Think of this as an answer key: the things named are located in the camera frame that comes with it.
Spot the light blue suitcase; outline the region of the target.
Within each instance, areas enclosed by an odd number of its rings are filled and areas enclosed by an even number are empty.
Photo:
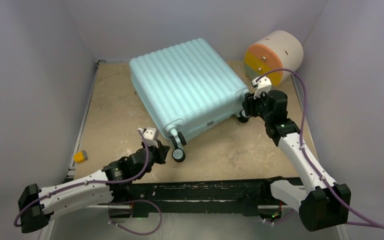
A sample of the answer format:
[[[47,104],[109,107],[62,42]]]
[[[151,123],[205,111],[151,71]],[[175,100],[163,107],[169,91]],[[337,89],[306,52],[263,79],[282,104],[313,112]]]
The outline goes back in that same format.
[[[236,116],[246,123],[246,84],[203,38],[153,51],[129,61],[133,88],[157,129],[186,158],[184,146]]]

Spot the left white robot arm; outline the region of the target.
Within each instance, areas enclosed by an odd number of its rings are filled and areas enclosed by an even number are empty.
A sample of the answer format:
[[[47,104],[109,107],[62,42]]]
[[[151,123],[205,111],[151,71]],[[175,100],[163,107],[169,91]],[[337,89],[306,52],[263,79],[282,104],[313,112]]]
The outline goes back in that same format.
[[[85,177],[60,185],[26,186],[18,199],[19,213],[14,226],[23,234],[46,227],[51,220],[92,205],[126,203],[133,181],[151,172],[154,164],[163,165],[170,150],[160,140],[146,145],[129,156],[121,157]]]

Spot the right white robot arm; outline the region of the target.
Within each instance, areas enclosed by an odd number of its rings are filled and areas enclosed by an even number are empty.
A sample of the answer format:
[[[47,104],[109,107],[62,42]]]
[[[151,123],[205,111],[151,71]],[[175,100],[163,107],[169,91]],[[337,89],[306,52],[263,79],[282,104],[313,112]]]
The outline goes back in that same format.
[[[288,97],[280,90],[244,95],[246,117],[260,117],[266,134],[287,156],[303,184],[300,189],[287,180],[275,180],[261,189],[260,196],[268,204],[280,200],[295,210],[304,227],[314,232],[345,224],[349,210],[343,204],[351,201],[351,190],[337,184],[319,164],[301,136],[297,124],[288,118]]]

